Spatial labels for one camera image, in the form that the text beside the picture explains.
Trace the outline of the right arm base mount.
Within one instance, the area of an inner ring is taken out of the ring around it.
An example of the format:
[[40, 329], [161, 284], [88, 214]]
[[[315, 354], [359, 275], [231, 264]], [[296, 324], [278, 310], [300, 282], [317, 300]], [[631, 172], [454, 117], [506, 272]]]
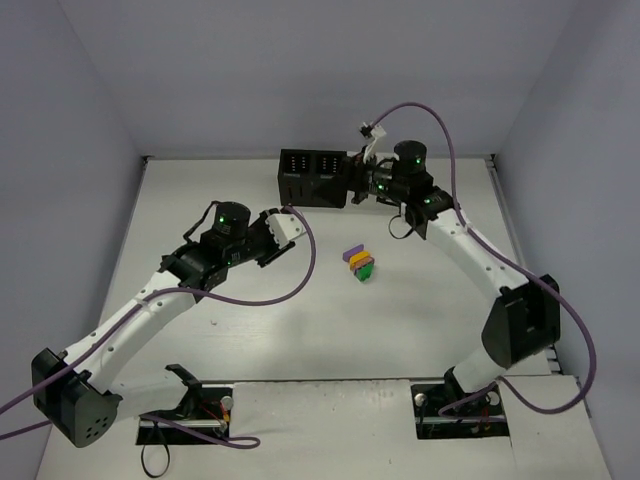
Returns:
[[440, 382], [412, 383], [410, 394], [418, 440], [464, 440], [509, 437], [496, 382], [464, 393], [447, 372]]

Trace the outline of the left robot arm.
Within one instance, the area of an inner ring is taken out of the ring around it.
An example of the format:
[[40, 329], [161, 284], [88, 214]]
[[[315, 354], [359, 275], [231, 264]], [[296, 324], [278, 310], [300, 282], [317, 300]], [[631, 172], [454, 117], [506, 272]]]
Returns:
[[141, 382], [120, 379], [124, 367], [170, 322], [195, 307], [227, 280], [230, 269], [254, 261], [265, 267], [306, 235], [303, 217], [291, 207], [253, 218], [237, 202], [212, 202], [183, 243], [163, 256], [149, 281], [116, 314], [56, 354], [44, 349], [31, 362], [36, 408], [75, 447], [100, 439], [117, 421], [147, 413], [191, 413], [203, 383], [174, 363]]

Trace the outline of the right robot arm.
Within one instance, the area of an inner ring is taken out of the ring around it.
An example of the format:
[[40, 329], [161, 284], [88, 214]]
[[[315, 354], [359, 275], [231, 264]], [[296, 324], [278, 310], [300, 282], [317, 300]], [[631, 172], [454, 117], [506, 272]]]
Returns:
[[391, 158], [347, 158], [340, 173], [354, 203], [373, 195], [397, 207], [411, 231], [445, 253], [490, 301], [479, 345], [444, 375], [447, 396], [458, 401], [559, 339], [559, 288], [552, 277], [530, 280], [491, 254], [492, 244], [472, 234], [451, 194], [427, 172], [426, 154], [424, 144], [402, 141]]

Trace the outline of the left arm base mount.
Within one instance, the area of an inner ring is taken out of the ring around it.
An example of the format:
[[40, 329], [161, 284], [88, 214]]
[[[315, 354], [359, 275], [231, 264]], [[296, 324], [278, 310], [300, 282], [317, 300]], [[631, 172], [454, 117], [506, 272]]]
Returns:
[[[175, 408], [151, 411], [150, 415], [176, 422], [206, 436], [227, 439], [230, 436], [231, 410], [234, 406], [233, 385], [198, 380], [179, 364], [167, 365], [165, 370], [180, 379], [187, 390]], [[209, 445], [209, 442], [165, 423], [141, 419], [136, 444], [190, 446]]]

